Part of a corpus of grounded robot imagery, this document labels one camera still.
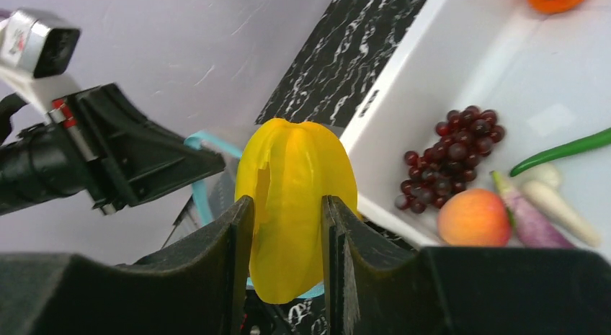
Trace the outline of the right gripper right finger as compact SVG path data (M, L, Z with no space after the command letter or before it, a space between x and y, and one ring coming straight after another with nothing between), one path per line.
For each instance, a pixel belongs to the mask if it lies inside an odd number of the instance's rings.
M576 249L407 251L322 199L330 334L608 334L610 264Z

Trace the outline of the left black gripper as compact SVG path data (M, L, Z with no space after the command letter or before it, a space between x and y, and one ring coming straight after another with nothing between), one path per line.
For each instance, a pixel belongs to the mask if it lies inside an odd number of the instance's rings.
M224 170L223 157L184 144L184 138L148 119L117 84L62 98L65 128L79 133L94 178L90 194L104 211L157 200ZM86 189L84 160L57 124L36 124L1 145L1 214Z

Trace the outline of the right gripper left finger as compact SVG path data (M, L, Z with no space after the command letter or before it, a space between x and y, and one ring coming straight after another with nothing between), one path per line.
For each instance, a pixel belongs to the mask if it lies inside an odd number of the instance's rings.
M1 256L3 334L238 334L254 202L131 265L78 254Z

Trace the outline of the clear zip top bag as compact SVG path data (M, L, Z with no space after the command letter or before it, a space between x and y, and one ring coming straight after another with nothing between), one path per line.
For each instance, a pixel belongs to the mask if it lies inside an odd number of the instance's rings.
M226 167L221 172L191 185L192 196L166 239L163 247L183 239L219 218L234 203L236 172L243 149L258 125L217 130L200 130L186 138L184 144L195 150L209 149L219 153Z

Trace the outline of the yellow green starfruit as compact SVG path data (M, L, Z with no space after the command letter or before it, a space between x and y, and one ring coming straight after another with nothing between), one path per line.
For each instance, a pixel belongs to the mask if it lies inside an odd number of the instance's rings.
M246 144L235 198L254 201L249 273L266 303L285 304L324 278L321 202L357 210L357 183L344 146L315 122L266 121Z

